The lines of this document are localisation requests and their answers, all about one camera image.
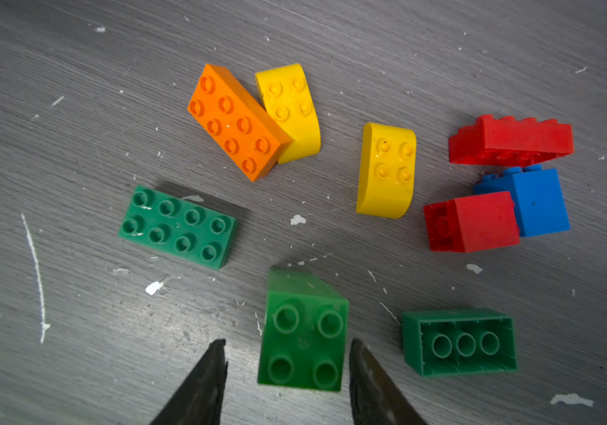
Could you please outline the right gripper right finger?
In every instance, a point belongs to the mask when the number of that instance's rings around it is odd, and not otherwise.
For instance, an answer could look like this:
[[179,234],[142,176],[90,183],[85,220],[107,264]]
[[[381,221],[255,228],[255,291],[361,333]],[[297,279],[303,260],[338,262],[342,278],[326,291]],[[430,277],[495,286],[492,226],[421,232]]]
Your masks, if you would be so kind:
[[427,424],[359,338],[351,342],[349,369],[356,425]]

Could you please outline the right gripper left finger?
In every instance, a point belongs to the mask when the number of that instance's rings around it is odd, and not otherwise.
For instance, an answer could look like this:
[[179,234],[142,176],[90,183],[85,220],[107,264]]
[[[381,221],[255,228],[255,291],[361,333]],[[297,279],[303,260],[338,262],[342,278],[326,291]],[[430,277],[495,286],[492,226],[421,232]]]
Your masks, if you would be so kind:
[[227,382],[225,339],[213,341],[151,424],[220,424]]

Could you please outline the dark green upturned lego brick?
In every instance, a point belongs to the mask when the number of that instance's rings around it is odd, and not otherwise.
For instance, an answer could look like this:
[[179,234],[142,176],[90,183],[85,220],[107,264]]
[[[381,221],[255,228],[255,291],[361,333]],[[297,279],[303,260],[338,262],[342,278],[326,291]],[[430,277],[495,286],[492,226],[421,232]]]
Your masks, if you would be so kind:
[[483,308],[402,312],[404,361],[420,376],[518,369],[514,320]]

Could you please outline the light green square lego brick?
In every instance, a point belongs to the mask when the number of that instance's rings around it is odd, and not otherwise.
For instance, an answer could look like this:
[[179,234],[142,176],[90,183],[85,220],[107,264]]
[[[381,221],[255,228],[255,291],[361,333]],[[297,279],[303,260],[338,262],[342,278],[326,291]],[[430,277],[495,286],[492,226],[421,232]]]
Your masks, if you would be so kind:
[[257,382],[340,391],[349,311],[315,274],[270,268]]

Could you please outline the dark green long lego brick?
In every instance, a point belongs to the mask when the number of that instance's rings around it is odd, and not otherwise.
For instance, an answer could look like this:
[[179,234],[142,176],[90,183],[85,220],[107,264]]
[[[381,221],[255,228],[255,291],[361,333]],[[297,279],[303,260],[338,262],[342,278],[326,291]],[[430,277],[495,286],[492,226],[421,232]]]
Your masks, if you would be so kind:
[[220,269],[227,263],[236,230],[232,216],[139,185],[119,227],[119,237]]

